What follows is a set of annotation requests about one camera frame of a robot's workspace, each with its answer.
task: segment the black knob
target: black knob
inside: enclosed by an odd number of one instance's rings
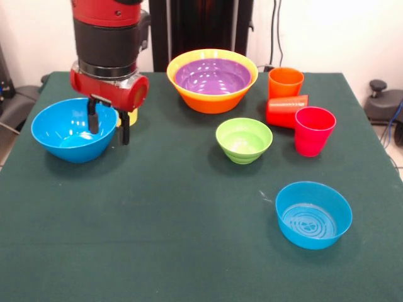
[[[370,86],[371,86],[372,91],[382,92],[382,90],[386,89],[387,84],[383,80],[372,80],[370,82]]]
[[[40,82],[42,84],[46,83],[49,79],[50,74],[45,74],[43,77],[40,78]]]

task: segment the red cup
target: red cup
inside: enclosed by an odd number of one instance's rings
[[[269,98],[298,96],[304,79],[304,74],[293,68],[272,69],[269,72]]]
[[[336,127],[336,117],[320,107],[305,107],[295,114],[295,148],[306,157],[320,154]]]
[[[308,95],[270,99],[266,107],[266,121],[271,125],[294,129],[295,113],[306,106]]]

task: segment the green tablecloth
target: green tablecloth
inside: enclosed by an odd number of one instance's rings
[[[299,156],[293,132],[251,165],[215,141],[224,120],[264,121],[267,74],[236,109],[203,115],[165,74],[127,147],[63,162],[34,141],[33,117],[77,96],[54,73],[0,173],[0,301],[403,301],[403,185],[341,74],[307,74],[310,104],[338,125],[321,156]],[[353,224],[309,251],[278,229],[274,200],[295,181],[341,192]]]

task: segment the orange cup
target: orange cup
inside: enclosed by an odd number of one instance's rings
[[[304,74],[288,67],[274,68],[269,72],[269,99],[298,96]]]
[[[295,113],[306,106],[308,95],[270,99],[266,107],[266,121],[271,125],[294,129]]]

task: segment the orange bowl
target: orange bowl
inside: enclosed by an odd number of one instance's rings
[[[251,73],[252,79],[249,85],[244,89],[229,94],[219,95],[200,94],[186,90],[177,85],[175,82],[175,75],[177,71],[190,62],[203,59],[226,59],[236,61],[248,69],[248,71]],[[182,53],[169,63],[166,73],[168,79],[171,81],[173,86],[190,108],[198,112],[208,114],[224,113],[234,109],[247,91],[251,88],[251,86],[256,82],[259,74],[256,65],[247,57],[239,53],[223,49],[199,49]]]

